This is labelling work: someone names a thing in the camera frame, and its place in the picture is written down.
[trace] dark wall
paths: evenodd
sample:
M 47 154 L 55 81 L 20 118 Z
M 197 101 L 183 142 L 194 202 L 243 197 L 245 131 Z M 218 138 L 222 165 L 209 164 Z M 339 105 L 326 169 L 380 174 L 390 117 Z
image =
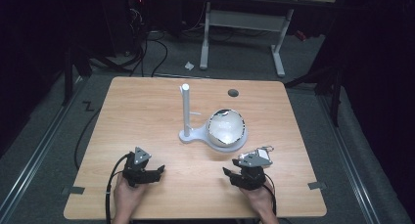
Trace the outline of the dark wall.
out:
M 374 10 L 356 25 L 344 87 L 373 152 L 415 220 L 414 0 L 366 2 Z
M 102 57 L 134 53 L 127 0 L 60 0 L 69 38 Z
M 0 155 L 64 66 L 55 0 L 0 0 Z

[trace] table leg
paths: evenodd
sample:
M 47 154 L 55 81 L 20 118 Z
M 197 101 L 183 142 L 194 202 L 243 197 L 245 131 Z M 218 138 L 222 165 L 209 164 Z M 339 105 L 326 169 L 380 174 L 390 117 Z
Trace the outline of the table leg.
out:
M 207 2 L 207 11 L 205 15 L 205 36 L 204 43 L 202 45 L 202 54 L 201 54 L 201 65 L 200 69 L 208 68 L 208 29 L 210 23 L 210 2 Z
M 287 12 L 287 16 L 284 19 L 283 27 L 280 31 L 280 36 L 278 37 L 277 44 L 271 46 L 272 57 L 274 58 L 275 68 L 277 70 L 277 75 L 280 77 L 285 76 L 284 67 L 281 62 L 280 49 L 284 41 L 284 37 L 287 33 L 288 26 L 290 25 L 291 17 L 293 16 L 294 9 L 290 9 Z

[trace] white pole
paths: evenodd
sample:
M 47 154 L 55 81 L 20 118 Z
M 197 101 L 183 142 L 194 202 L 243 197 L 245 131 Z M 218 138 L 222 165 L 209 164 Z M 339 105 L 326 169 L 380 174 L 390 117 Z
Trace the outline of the white pole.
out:
M 189 110 L 189 85 L 183 84 L 181 86 L 183 96 L 183 122 L 184 122 L 184 136 L 190 136 L 190 110 Z

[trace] white stand base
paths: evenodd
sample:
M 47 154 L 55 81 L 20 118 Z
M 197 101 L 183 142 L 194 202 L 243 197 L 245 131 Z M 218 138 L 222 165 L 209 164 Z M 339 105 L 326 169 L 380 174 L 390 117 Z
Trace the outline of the white stand base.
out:
M 208 69 L 208 45 L 202 46 L 201 69 Z
M 284 77 L 285 72 L 284 72 L 283 63 L 281 62 L 280 53 L 274 52 L 274 50 L 275 50 L 275 45 L 272 45 L 271 52 L 272 52 L 272 57 L 274 58 L 274 64 L 275 64 L 275 69 L 277 70 L 277 75 L 279 77 Z
M 216 146 L 209 138 L 208 138 L 208 132 L 207 132 L 207 126 L 204 124 L 200 128 L 191 129 L 190 134 L 188 137 L 184 136 L 184 130 L 181 130 L 179 133 L 179 138 L 182 141 L 182 143 L 188 144 L 192 143 L 193 141 L 201 141 L 203 143 L 206 143 L 211 148 L 215 149 L 218 152 L 221 153 L 233 153 L 241 149 L 248 139 L 248 130 L 245 128 L 245 133 L 242 136 L 242 138 L 236 142 L 232 147 L 218 147 Z

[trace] round hole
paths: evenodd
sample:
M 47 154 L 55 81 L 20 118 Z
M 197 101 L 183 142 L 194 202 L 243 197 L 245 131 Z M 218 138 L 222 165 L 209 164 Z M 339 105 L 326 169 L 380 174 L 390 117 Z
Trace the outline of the round hole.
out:
M 238 90 L 236 90 L 236 89 L 230 89 L 230 90 L 228 90 L 228 95 L 229 95 L 230 97 L 238 97 L 239 92 L 238 92 Z

